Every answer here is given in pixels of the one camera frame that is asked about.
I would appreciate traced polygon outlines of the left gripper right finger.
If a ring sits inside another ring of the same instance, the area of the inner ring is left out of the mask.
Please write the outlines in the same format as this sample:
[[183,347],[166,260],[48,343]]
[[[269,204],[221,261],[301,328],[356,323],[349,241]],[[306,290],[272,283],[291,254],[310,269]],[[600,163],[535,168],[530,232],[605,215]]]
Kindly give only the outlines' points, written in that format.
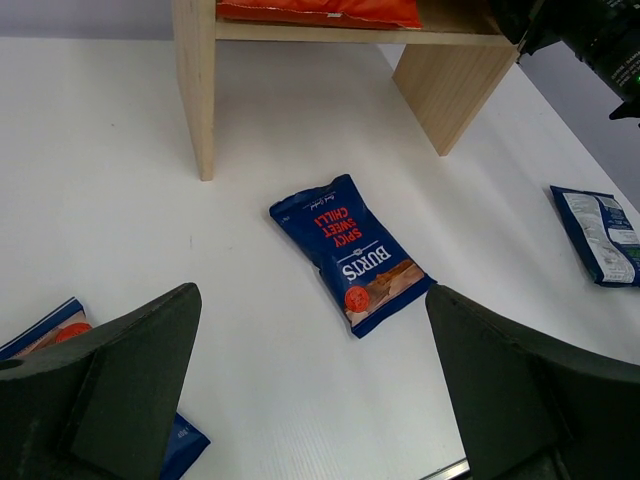
[[425,304],[473,478],[638,478],[638,366],[443,285]]

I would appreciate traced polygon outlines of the cassava chips bag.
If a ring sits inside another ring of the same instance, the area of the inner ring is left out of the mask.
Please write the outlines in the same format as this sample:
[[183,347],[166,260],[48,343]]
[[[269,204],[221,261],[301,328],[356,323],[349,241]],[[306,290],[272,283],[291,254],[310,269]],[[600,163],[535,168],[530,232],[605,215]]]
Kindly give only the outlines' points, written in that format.
[[417,2],[404,0],[218,1],[216,14],[249,22],[383,30],[422,28]]

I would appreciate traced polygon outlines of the blue bag back side up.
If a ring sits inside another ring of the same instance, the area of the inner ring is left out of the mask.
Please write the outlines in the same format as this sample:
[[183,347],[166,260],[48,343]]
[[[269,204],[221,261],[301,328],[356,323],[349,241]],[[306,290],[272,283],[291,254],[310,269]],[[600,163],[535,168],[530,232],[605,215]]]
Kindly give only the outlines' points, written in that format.
[[639,235],[611,194],[552,185],[563,227],[593,282],[607,288],[639,285]]

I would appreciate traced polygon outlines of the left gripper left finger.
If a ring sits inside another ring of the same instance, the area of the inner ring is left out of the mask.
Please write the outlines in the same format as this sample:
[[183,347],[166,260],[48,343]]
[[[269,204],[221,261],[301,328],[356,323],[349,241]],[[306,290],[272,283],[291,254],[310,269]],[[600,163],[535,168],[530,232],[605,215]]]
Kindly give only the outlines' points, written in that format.
[[182,284],[64,342],[1,360],[5,479],[160,479],[202,309]]

